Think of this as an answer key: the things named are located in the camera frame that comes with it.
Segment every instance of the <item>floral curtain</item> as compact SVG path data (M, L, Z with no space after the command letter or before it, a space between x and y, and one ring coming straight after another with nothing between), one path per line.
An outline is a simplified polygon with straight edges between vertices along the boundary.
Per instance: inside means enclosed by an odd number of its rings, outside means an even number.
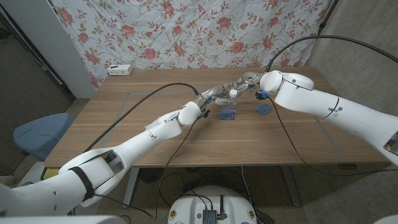
M98 88L111 64L134 69L261 67L315 35L330 0L52 0ZM275 62L301 66L313 40Z

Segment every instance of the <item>white wall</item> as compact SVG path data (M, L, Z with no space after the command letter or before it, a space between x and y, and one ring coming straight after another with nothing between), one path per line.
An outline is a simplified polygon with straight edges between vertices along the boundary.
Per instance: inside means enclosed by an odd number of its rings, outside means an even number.
M77 98L91 98L95 88L88 72L48 1L0 0L0 3L70 91Z

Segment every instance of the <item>blue chair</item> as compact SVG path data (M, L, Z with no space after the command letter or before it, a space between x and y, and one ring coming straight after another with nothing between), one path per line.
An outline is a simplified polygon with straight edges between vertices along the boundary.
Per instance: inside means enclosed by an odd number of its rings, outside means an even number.
M36 119L14 130L14 142L25 153L44 161L72 122L68 113Z

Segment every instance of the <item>strap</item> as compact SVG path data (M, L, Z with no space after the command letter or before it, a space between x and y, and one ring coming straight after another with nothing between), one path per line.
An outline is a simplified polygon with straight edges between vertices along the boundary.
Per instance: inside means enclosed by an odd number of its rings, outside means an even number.
M80 180L83 182L83 185L86 187L86 195L83 201L92 198L94 196L93 184L88 179L85 172L80 167L72 167L69 170L74 171L77 174L77 176L79 176Z

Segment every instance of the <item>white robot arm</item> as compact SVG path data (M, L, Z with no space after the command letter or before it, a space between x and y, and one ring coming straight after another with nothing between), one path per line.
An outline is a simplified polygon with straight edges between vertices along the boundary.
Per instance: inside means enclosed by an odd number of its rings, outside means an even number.
M10 189L0 185L0 212L5 216L65 215L78 204L84 207L108 194L126 172L156 145L179 135L181 126L206 117L206 105L234 103L228 87L239 97L244 91L277 94L275 102L289 110L312 114L353 133L398 165L398 117L374 111L339 96L313 89L311 79L296 73L245 73L236 83L215 86L183 109L161 116L143 133L108 148L85 152L67 162L55 177Z
M249 83L259 83L262 90L277 94L275 102L278 105L314 115L355 134L398 165L398 117L314 90L311 79L296 73L274 70L251 76Z
M100 199L94 194L108 194L141 157L179 135L181 126L192 125L199 115L199 106L188 102L183 109L159 117L143 133L118 146L94 149L73 158L54 177L13 189L0 185L0 212L8 217L66 215L78 204L90 206Z

